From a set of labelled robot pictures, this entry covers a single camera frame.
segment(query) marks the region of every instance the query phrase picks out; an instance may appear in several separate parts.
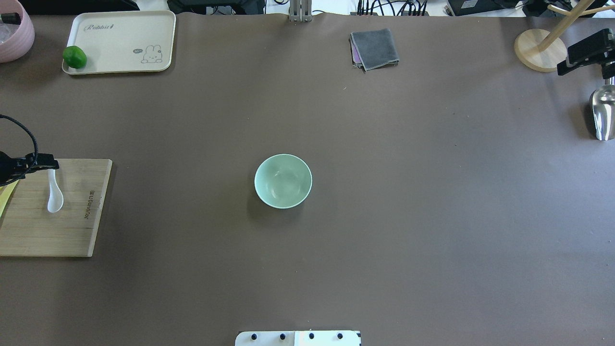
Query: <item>white ceramic spoon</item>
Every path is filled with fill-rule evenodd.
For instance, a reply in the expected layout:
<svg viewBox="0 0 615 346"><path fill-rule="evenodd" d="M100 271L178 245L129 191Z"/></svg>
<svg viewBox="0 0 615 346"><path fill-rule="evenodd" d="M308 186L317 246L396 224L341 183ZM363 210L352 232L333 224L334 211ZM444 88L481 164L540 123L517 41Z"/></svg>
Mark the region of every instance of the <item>white ceramic spoon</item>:
<svg viewBox="0 0 615 346"><path fill-rule="evenodd" d="M64 195L55 180L55 169L48 169L47 176L49 177L49 202L47 202L47 210L49 212L57 212L64 205Z"/></svg>

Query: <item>beige tray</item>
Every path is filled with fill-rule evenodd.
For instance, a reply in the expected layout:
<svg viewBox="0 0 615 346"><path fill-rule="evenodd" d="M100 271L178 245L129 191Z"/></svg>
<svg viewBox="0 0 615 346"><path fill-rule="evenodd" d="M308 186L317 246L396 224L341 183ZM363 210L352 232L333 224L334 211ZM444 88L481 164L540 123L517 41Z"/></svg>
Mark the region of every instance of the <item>beige tray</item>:
<svg viewBox="0 0 615 346"><path fill-rule="evenodd" d="M21 179L0 218L2 256L91 257L111 173L108 159L58 159L64 206L47 211L49 181L39 171Z"/></svg>
<svg viewBox="0 0 615 346"><path fill-rule="evenodd" d="M83 13L75 17L66 46L87 56L68 74L158 72L171 65L175 14L169 10Z"/></svg>

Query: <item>tray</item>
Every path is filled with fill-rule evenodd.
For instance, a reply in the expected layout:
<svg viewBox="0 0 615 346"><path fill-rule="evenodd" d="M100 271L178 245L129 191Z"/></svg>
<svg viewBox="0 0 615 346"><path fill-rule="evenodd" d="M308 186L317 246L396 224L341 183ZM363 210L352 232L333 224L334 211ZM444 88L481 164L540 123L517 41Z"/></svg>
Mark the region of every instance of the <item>tray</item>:
<svg viewBox="0 0 615 346"><path fill-rule="evenodd" d="M87 65L68 74L158 72L171 65L175 14L168 10L84 13L73 20L66 46L78 46Z"/></svg>

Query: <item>yellow paper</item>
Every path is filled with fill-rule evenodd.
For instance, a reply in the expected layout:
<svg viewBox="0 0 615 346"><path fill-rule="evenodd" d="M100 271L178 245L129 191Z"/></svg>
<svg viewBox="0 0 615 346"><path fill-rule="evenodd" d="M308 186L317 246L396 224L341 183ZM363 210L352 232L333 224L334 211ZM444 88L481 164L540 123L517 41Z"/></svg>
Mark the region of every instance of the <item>yellow paper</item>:
<svg viewBox="0 0 615 346"><path fill-rule="evenodd" d="M6 202L9 201L10 194L13 193L13 189L17 183L19 183L19 180L12 184L0 187L0 217L2 217L2 212L4 211L4 207L6 207Z"/></svg>

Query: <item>wooden base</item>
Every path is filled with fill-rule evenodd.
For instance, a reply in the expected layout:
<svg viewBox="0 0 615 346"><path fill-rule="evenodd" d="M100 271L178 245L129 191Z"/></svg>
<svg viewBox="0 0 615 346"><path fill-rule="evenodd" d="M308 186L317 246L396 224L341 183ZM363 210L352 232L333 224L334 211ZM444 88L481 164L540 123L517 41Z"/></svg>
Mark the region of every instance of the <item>wooden base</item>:
<svg viewBox="0 0 615 346"><path fill-rule="evenodd" d="M46 171L20 180L0 218L0 256L92 256L111 160L58 162L64 206L55 214L47 211Z"/></svg>
<svg viewBox="0 0 615 346"><path fill-rule="evenodd" d="M538 45L549 32L543 29L531 29L522 32L515 40L515 53L525 66L539 72L557 71L557 64L566 60L568 51L561 39L556 39L544 51Z"/></svg>

